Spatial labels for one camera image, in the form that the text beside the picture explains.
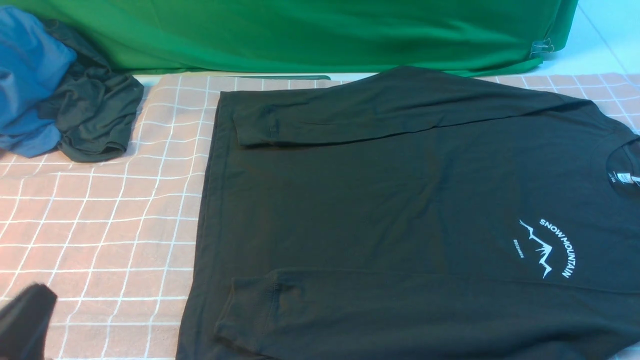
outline mountain graphic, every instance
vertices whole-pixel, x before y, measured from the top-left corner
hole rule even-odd
[[[526,227],[529,230],[530,240],[536,240],[538,243],[540,243],[540,245],[542,245],[542,247],[536,251],[540,251],[540,254],[542,255],[542,258],[538,263],[545,267],[545,275],[542,275],[542,278],[544,279],[545,276],[547,276],[547,274],[549,274],[549,272],[552,270],[551,266],[547,265],[547,258],[549,257],[549,254],[551,254],[551,250],[553,250],[553,248],[551,247],[551,245],[545,243],[544,241],[538,239],[535,235],[533,235],[533,228],[531,226],[523,223],[522,220],[520,220],[520,225]]]

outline blue fabric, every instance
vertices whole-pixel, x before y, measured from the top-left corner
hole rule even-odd
[[[53,94],[76,53],[33,15],[0,6],[0,148],[26,156],[53,149],[60,132],[33,106]]]

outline shirt sleeve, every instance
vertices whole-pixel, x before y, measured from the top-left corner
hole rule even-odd
[[[240,145],[356,142],[592,102],[415,67],[331,88],[223,93]]]
[[[352,270],[234,279],[214,333],[294,359],[607,359],[640,336],[638,294]]]

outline green backdrop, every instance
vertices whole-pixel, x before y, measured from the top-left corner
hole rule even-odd
[[[0,0],[75,27],[116,69],[524,72],[577,0]]]

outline dark green shirt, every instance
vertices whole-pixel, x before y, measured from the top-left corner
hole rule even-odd
[[[178,359],[605,359],[640,341],[639,137],[402,67],[223,93]]]

